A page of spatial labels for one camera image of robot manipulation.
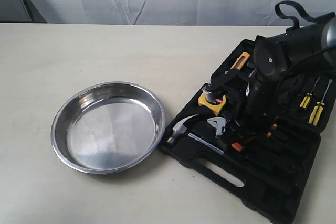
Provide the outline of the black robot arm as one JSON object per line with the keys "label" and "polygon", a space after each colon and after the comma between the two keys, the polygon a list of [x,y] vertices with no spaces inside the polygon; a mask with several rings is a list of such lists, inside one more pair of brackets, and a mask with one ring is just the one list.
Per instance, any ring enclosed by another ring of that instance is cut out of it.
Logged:
{"label": "black robot arm", "polygon": [[283,0],[275,5],[275,13],[293,25],[284,34],[256,37],[256,71],[234,121],[217,140],[223,149],[266,134],[297,75],[335,71],[335,12],[312,17],[298,2]]}

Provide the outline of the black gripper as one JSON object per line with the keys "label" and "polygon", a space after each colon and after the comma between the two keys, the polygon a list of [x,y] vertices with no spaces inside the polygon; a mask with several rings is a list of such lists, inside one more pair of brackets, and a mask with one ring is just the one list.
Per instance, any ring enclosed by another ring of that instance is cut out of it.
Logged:
{"label": "black gripper", "polygon": [[271,137],[278,127],[274,122],[272,108],[275,98],[276,83],[256,74],[243,94],[243,102],[236,107],[236,123],[238,136],[223,135],[220,137],[220,148],[224,151],[233,148],[242,151],[256,135],[265,134]]}

